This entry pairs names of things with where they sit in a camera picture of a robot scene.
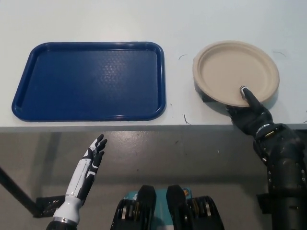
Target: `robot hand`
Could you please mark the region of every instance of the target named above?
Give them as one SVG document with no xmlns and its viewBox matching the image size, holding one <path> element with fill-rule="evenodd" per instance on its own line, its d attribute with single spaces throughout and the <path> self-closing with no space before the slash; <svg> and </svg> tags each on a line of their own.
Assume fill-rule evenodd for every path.
<svg viewBox="0 0 307 230">
<path fill-rule="evenodd" d="M 65 202 L 54 213 L 53 221 L 47 230 L 75 230 L 79 223 L 79 209 L 84 205 L 86 197 L 95 180 L 107 139 L 100 135 L 90 145 L 79 161 L 65 196 Z"/>
<path fill-rule="evenodd" d="M 272 115 L 246 86 L 240 88 L 240 93 L 249 107 L 239 108 L 228 105 L 226 109 L 235 126 L 246 135 L 255 137 L 263 127 L 273 124 Z"/>
<path fill-rule="evenodd" d="M 268 193 L 258 195 L 264 214 L 271 213 L 273 230 L 307 229 L 307 177 L 303 141 L 285 124 L 273 123 L 271 113 L 245 86 L 248 108 L 228 106 L 241 131 L 254 137 L 253 147 L 267 166 Z"/>
</svg>

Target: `white table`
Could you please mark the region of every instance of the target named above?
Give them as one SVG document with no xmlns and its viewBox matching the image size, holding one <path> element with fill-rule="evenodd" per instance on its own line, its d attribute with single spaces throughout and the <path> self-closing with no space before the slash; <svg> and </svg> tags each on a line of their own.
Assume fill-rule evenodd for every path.
<svg viewBox="0 0 307 230">
<path fill-rule="evenodd" d="M 201 101 L 191 70 L 199 50 L 221 40 L 251 43 L 273 58 L 281 78 L 270 109 L 274 121 L 305 129 L 306 11 L 303 0 L 0 0 L 0 131 L 232 128 L 227 115 Z M 164 49 L 167 106 L 159 118 L 28 123 L 13 115 L 11 103 L 35 46 L 94 41 L 152 41 Z"/>
</svg>

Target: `concrete floor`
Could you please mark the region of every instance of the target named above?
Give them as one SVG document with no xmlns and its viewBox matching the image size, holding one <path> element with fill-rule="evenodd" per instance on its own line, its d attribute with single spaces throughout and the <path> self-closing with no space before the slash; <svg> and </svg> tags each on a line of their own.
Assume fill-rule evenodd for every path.
<svg viewBox="0 0 307 230">
<path fill-rule="evenodd" d="M 32 197 L 63 195 L 77 162 L 100 133 L 0 134 L 0 166 Z M 266 169 L 252 139 L 237 130 L 105 132 L 109 142 L 96 181 L 81 209 L 78 229 L 110 228 L 120 199 L 142 184 L 189 186 L 211 196 L 226 230 L 269 230 L 256 194 L 265 192 Z M 0 229 L 41 230 L 0 186 Z"/>
</svg>

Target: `plastic tray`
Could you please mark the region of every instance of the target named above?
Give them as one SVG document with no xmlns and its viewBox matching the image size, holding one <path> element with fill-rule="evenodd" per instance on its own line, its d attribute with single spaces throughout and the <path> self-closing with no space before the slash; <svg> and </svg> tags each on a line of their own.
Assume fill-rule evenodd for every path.
<svg viewBox="0 0 307 230">
<path fill-rule="evenodd" d="M 151 42 L 41 44 L 12 103 L 26 121 L 150 120 L 164 108 L 164 54 Z"/>
</svg>

